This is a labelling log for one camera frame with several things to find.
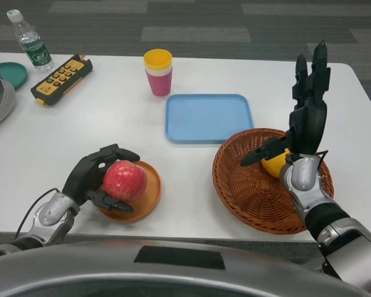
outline red apple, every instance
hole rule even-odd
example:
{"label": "red apple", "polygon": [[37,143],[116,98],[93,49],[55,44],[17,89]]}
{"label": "red apple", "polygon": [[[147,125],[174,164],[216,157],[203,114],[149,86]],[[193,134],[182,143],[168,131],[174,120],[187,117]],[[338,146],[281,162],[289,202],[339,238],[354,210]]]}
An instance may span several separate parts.
{"label": "red apple", "polygon": [[146,190],[147,175],[142,167],[132,162],[118,161],[106,172],[103,186],[111,197],[133,202]]}

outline stacked cups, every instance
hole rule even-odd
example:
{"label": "stacked cups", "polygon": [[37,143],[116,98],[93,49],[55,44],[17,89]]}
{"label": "stacked cups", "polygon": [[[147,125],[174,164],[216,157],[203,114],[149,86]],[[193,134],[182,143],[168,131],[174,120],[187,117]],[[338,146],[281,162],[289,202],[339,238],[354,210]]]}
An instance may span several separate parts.
{"label": "stacked cups", "polygon": [[153,94],[169,94],[172,84],[172,54],[165,49],[152,49],[144,54],[144,63]]}

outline green plate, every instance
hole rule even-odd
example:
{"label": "green plate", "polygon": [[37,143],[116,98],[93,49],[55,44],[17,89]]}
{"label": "green plate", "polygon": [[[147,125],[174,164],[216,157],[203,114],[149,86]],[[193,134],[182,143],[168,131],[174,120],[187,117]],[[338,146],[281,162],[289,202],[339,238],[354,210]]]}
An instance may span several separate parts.
{"label": "green plate", "polygon": [[27,80],[25,66],[15,62],[0,63],[0,75],[18,90]]}

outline bottle cap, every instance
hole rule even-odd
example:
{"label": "bottle cap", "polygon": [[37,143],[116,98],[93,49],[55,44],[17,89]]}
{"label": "bottle cap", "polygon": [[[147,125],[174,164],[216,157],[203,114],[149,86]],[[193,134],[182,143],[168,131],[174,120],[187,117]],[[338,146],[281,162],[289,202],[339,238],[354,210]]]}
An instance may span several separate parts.
{"label": "bottle cap", "polygon": [[7,16],[13,23],[19,23],[23,21],[23,16],[18,9],[11,9],[10,11],[7,11]]}

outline orange plate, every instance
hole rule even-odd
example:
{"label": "orange plate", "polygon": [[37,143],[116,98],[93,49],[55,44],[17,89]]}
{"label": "orange plate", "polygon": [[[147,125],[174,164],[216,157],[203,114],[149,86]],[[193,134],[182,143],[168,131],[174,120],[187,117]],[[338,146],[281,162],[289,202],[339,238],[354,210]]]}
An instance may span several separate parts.
{"label": "orange plate", "polygon": [[134,208],[133,213],[120,212],[118,210],[107,211],[99,209],[104,215],[116,220],[131,222],[140,220],[147,216],[156,206],[161,197],[161,178],[151,165],[139,161],[136,163],[142,167],[147,174],[147,187],[146,191],[136,201],[131,202],[129,205]]}

